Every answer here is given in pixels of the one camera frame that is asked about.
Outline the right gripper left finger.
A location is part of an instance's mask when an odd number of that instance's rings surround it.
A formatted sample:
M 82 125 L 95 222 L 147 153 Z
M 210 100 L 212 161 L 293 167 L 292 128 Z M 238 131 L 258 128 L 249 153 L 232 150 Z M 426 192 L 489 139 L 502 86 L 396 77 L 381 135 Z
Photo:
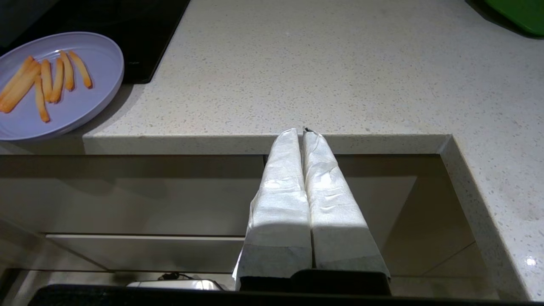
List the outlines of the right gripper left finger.
M 232 277 L 290 278 L 313 265 L 309 202 L 297 130 L 274 140 L 250 203 L 246 236 Z

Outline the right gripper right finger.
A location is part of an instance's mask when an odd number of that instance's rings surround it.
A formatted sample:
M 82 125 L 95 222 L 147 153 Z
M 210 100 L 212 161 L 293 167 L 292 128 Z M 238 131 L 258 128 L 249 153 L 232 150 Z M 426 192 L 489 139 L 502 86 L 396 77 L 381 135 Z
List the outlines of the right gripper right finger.
M 303 171 L 315 267 L 389 275 L 328 142 L 309 129 L 303 134 Z

